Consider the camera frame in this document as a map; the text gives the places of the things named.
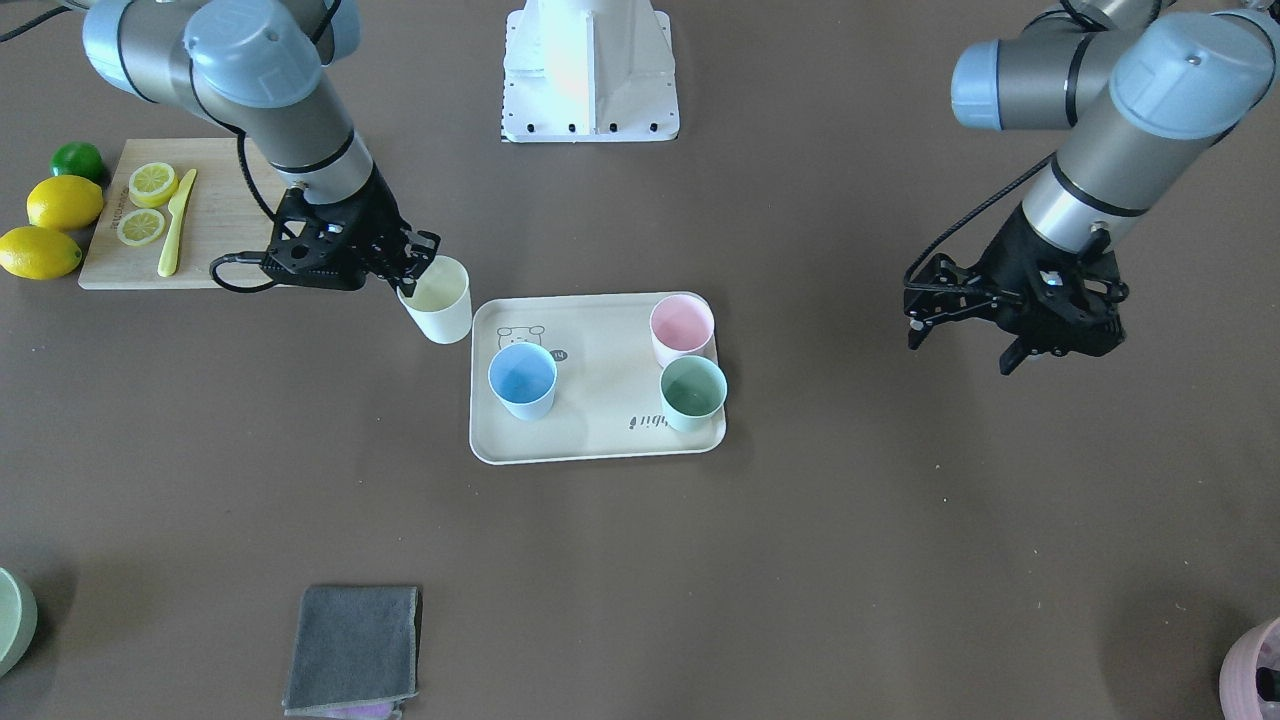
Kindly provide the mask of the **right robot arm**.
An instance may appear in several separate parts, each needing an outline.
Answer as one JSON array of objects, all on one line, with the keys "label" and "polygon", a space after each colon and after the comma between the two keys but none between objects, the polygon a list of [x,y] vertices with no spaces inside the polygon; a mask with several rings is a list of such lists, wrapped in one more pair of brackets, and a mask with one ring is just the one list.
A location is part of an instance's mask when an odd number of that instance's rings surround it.
[{"label": "right robot arm", "polygon": [[436,234],[415,231],[326,78],[358,45],[352,1],[87,1],[82,41],[110,85],[251,140],[285,182],[260,252],[269,286],[411,297]]}]

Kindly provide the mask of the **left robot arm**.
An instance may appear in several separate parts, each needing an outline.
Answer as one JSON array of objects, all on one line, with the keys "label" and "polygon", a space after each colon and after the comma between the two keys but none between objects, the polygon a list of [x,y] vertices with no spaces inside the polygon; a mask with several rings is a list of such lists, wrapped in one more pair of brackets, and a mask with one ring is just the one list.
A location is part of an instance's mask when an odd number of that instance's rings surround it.
[{"label": "left robot arm", "polygon": [[1126,337],[1115,246],[1277,85],[1266,1],[1169,13],[1165,1],[1062,1],[1015,38],[968,47],[951,79],[978,129],[1064,129],[1020,176],[1030,186],[980,259],[934,245],[906,269],[909,348],[978,318],[1012,337],[1002,374],[1042,354],[1101,357]]}]

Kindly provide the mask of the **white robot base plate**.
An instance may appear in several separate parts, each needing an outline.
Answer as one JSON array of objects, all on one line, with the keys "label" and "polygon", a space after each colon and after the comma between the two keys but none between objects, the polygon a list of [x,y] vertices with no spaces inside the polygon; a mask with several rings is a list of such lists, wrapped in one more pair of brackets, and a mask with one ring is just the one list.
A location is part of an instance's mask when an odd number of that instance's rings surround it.
[{"label": "white robot base plate", "polygon": [[503,70],[506,142],[678,137],[671,19],[649,1],[527,1],[506,18]]}]

